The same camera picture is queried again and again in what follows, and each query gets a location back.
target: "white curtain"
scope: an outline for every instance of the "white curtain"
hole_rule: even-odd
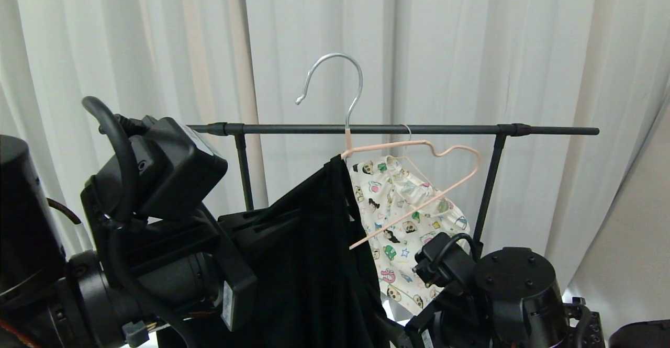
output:
[[[544,253],[563,287],[668,96],[669,0],[0,0],[0,14],[2,131],[29,141],[48,195],[80,215],[82,184],[111,153],[84,95],[185,124],[340,124],[358,83],[344,60],[321,66],[294,105],[328,52],[363,68],[353,124],[599,127],[595,137],[509,138],[484,229],[488,251]],[[476,178],[450,194],[474,224],[493,138],[414,138],[483,153]],[[257,207],[344,146],[343,136],[247,140]],[[211,142],[230,170],[206,203],[243,210],[232,138]],[[473,165],[467,153],[408,153],[441,188]],[[350,161],[366,155],[376,154]]]

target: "screw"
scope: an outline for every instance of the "screw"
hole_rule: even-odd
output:
[[[77,265],[77,267],[75,267],[72,270],[72,274],[74,275],[74,277],[82,277],[82,276],[84,276],[84,274],[86,274],[87,271],[88,271],[88,266],[86,266],[86,264],[81,264],[81,265]]]

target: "hanger hook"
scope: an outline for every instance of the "hanger hook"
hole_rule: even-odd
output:
[[[354,98],[354,102],[351,103],[349,106],[349,110],[347,111],[347,117],[344,120],[344,129],[349,129],[349,119],[351,117],[351,112],[354,111],[354,107],[356,107],[356,104],[359,102],[359,98],[361,98],[361,93],[363,91],[363,71],[361,70],[361,66],[359,65],[359,62],[356,62],[356,60],[352,57],[350,57],[347,54],[342,54],[340,52],[333,52],[332,54],[326,54],[323,55],[319,60],[316,60],[316,63],[314,63],[313,66],[311,66],[311,69],[309,69],[309,72],[307,72],[307,78],[305,79],[305,88],[302,91],[302,95],[295,100],[295,105],[299,105],[302,100],[307,97],[307,89],[309,88],[309,80],[311,79],[312,74],[314,74],[314,71],[316,68],[326,60],[330,58],[345,58],[352,62],[354,66],[356,66],[356,70],[359,72],[359,91],[356,93],[356,98]]]

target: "black clothing rack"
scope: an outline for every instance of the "black clothing rack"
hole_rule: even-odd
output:
[[[237,147],[237,157],[240,163],[240,172],[242,174],[242,189],[244,191],[244,202],[247,210],[253,210],[253,198],[251,195],[251,179],[249,177],[249,162],[247,160],[247,142],[244,138],[247,134],[343,134],[344,125],[302,125],[302,124],[241,124],[241,123],[213,123],[203,126],[189,126],[193,130],[208,133],[217,136],[234,136]],[[350,126],[352,134],[407,134],[407,127],[402,125],[352,125]],[[474,227],[472,238],[479,246],[478,253],[481,253],[483,244],[481,243],[484,220],[488,212],[488,204],[493,193],[493,183],[498,173],[500,157],[505,147],[505,139],[508,136],[527,136],[527,135],[588,135],[595,136],[600,133],[598,128],[588,127],[533,127],[526,124],[497,124],[495,126],[448,126],[448,125],[429,125],[429,126],[409,126],[411,133],[423,135],[495,135],[493,143],[493,154],[491,163],[488,166],[486,183],[482,202],[479,205],[477,223]]]

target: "beige wall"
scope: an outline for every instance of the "beige wall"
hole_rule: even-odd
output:
[[[661,114],[566,293],[601,313],[606,336],[670,319],[670,108]]]

